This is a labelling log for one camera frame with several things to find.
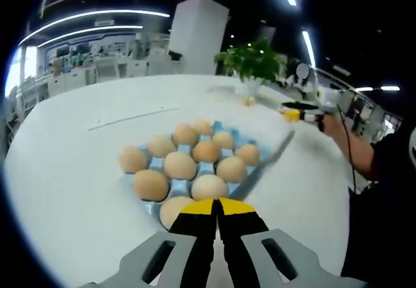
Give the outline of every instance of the egg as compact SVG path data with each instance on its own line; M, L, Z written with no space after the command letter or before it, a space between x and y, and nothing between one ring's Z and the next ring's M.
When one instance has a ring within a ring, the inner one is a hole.
M162 225L169 230L180 212L186 206L192 204L194 200L188 197L173 197L168 199L163 203L161 210L159 212L159 219L161 220Z
M220 158L220 148L210 140L203 140L192 150L192 158L200 163L215 163Z
M174 129L173 140L175 145L195 146L199 139L196 132L189 124L178 124Z
M234 148L234 138L230 132L219 131L214 134L213 142L220 148L226 148L232 150Z
M240 157L249 166L257 166L259 164L259 150L253 144L241 146L235 151L235 155Z
M154 157L165 158L169 153L176 151L176 147L170 138L155 135L148 142L148 150Z
M169 183L158 171L141 170L133 176L133 190L141 199L160 202L168 195Z
M200 176L192 184L191 195L195 200L219 199L227 196L228 187L220 177L213 174Z
M240 157L227 157L216 167L216 174L225 182L239 183L247 176L246 164Z
M193 179L196 175L196 163L186 153L175 151L166 156L164 172L171 179Z
M198 132L200 135L212 135L214 134L213 127L211 127L211 124L205 120L198 119L196 120L192 128Z
M118 162L122 170L126 173L136 173L146 169L148 166L146 154L134 146L126 146L121 154L119 154Z

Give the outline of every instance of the person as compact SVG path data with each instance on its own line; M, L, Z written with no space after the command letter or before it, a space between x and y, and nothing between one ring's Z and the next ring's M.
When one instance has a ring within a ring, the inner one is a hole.
M349 160L342 122L325 115L322 123L323 132ZM410 282L416 240L416 114L408 114L394 134L375 144L351 132L348 136L355 170L378 183L350 196L350 234L341 275L376 285Z

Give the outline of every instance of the egg tray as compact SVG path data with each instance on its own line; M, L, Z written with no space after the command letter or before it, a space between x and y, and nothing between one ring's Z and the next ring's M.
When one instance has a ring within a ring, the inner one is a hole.
M234 138L234 148L233 150L228 149L221 149L220 153L220 159L225 159L227 157L234 156L234 151L240 148L241 146L245 144L253 144L256 145L257 149L259 150L259 164L261 165L263 162L267 161L270 156L271 152L267 148L262 148L258 145L258 143L251 139L250 137L246 137L244 135L241 135L237 129L225 127L221 122L215 122L212 126L214 134L219 131L227 131L230 132L231 135ZM203 140L211 140L211 135L200 135L199 142ZM164 173L163 170L163 162L164 158L156 158L152 157L150 155L150 152L147 149L147 146L139 146L139 148L146 154L148 157L149 165L148 169L158 171L162 174ZM190 145L179 145L177 147L177 151L186 153L190 156L192 156L192 149L193 147ZM178 197L178 196L184 196L192 198L191 196L191 188L193 182L198 179L200 176L203 176L205 174L215 174L215 169L217 163L197 163L197 172L196 176L192 180L185 180L185 179L169 179L167 176L169 182L169 193L167 197L161 201L161 202L153 202L153 201L147 201L147 200L140 200L143 206L145 207L146 212L148 212L155 220L160 222L159 220L159 211L161 210L162 204L172 197ZM232 183L227 182L227 197L231 199L242 199L248 192L251 191L253 188L253 185L256 183L256 181L252 178L255 174L255 170L257 169L257 166L246 166L247 170L247 177L243 182L240 183ZM125 180L133 187L133 174L125 174Z

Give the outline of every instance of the white table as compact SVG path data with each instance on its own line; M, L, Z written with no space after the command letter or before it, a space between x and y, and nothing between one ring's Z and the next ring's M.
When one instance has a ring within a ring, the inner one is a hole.
M47 270L68 287L114 274L120 259L160 228L122 181L117 154L125 144L170 132L183 120L183 101L197 100L213 85L237 84L228 77L141 77L86 86L37 104L8 152L6 188ZM269 88L261 93L286 99ZM134 118L153 112L158 113ZM246 201L270 229L287 232L314 250L322 267L340 274L348 242L349 166L314 127L295 129ZM232 287L221 242L214 248L208 286Z

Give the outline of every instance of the white pillar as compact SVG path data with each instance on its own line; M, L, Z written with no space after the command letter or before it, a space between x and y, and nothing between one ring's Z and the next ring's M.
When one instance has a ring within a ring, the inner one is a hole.
M188 0L176 6L169 50L182 54L182 73L214 75L229 10L212 0Z
M20 48L20 84L25 82L26 49L27 46Z

